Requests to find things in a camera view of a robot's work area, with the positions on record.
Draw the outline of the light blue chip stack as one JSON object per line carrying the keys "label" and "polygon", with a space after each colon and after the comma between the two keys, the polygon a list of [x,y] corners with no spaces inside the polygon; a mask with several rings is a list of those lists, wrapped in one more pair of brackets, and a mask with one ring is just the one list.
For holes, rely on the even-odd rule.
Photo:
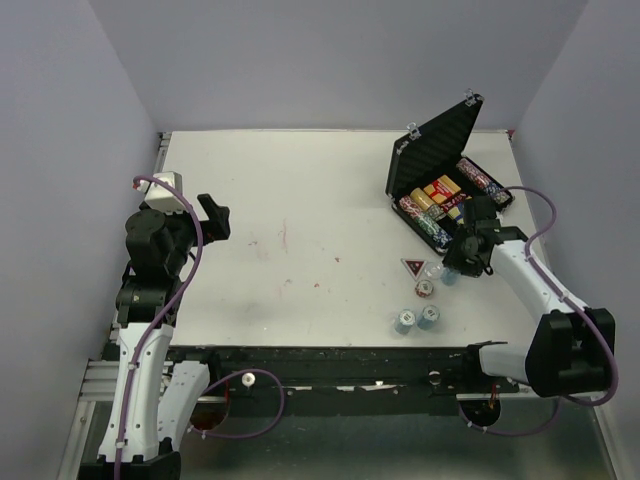
{"label": "light blue chip stack", "polygon": [[403,309],[396,315],[393,329],[399,335],[407,335],[415,325],[415,313],[410,309]]}
{"label": "light blue chip stack", "polygon": [[416,326],[421,330],[429,330],[436,325],[439,318],[440,310],[435,305],[427,305],[422,309]]}
{"label": "light blue chip stack", "polygon": [[445,268],[442,271],[440,281],[446,286],[453,286],[457,283],[459,277],[460,274],[457,271]]}

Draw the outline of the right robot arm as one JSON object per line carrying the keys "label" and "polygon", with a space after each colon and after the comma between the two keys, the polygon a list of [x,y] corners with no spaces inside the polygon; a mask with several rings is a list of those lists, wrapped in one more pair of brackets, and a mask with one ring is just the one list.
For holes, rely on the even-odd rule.
{"label": "right robot arm", "polygon": [[611,313],[591,308],[570,293],[541,264],[531,239],[520,228],[501,224],[490,197],[465,200],[463,216],[444,257],[445,267],[473,278],[499,275],[526,307],[535,332],[524,346],[505,341],[468,346],[469,360],[459,370],[462,384],[480,392],[496,377],[505,377],[543,398],[612,394],[618,374]]}

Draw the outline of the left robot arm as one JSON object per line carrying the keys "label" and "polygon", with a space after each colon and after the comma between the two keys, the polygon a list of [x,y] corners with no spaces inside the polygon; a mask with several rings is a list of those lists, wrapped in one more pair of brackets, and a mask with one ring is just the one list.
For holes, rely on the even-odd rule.
{"label": "left robot arm", "polygon": [[198,202],[200,221],[179,209],[142,205],[125,224],[128,271],[116,297],[119,363],[114,400],[97,457],[82,464],[81,479],[177,479],[179,453],[200,395],[222,380],[209,354],[165,364],[191,253],[229,238],[230,210],[210,195]]}

